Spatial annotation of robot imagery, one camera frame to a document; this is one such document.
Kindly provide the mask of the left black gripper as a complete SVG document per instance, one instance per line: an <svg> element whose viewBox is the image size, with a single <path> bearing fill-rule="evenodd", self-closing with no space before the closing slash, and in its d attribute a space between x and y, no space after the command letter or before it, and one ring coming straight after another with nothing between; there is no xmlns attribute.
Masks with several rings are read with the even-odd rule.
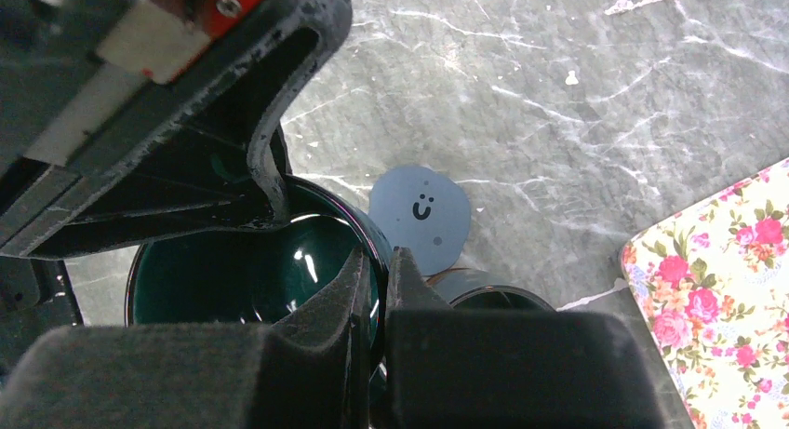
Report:
<svg viewBox="0 0 789 429"><path fill-rule="evenodd" d="M277 226L281 117L351 22L351 0L1 0L2 255Z"/></svg>

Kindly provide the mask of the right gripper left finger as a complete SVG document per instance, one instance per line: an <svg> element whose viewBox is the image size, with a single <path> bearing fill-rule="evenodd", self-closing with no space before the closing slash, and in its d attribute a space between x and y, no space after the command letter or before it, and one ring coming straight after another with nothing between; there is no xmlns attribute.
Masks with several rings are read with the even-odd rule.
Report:
<svg viewBox="0 0 789 429"><path fill-rule="evenodd" d="M1 394L5 428L364 428L370 263L274 325L61 327Z"/></svg>

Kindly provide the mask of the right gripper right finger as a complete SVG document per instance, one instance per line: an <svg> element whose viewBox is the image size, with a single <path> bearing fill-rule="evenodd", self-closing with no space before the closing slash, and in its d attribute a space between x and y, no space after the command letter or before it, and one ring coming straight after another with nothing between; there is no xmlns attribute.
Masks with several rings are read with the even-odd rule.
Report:
<svg viewBox="0 0 789 429"><path fill-rule="evenodd" d="M632 332L611 315L453 308L396 248L387 281L393 428L663 428Z"/></svg>

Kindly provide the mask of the grey mug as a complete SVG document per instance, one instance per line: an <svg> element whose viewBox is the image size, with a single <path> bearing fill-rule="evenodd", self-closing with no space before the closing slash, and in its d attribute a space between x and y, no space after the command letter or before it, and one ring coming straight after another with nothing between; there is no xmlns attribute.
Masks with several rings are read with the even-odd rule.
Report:
<svg viewBox="0 0 789 429"><path fill-rule="evenodd" d="M481 270L452 268L432 275L426 284L454 309L555 311L538 295Z"/></svg>

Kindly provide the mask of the dark green mug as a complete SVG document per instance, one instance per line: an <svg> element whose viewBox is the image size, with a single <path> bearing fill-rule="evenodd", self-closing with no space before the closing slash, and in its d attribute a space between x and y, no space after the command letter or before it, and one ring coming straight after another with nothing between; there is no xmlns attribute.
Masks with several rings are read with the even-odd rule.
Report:
<svg viewBox="0 0 789 429"><path fill-rule="evenodd" d="M286 225L265 233L209 231L139 247L125 323L274 324L303 306L361 247L370 262L370 398L385 390L381 315L392 247L371 218L329 190L285 177Z"/></svg>

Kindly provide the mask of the blue smiley coaster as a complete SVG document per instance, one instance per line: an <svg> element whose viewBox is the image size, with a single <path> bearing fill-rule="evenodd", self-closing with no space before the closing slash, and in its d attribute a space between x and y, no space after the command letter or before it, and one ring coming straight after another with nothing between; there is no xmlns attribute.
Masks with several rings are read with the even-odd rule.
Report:
<svg viewBox="0 0 789 429"><path fill-rule="evenodd" d="M373 184L368 215L391 246L409 248L422 273L433 275L461 256L471 204L447 176L422 166L401 166Z"/></svg>

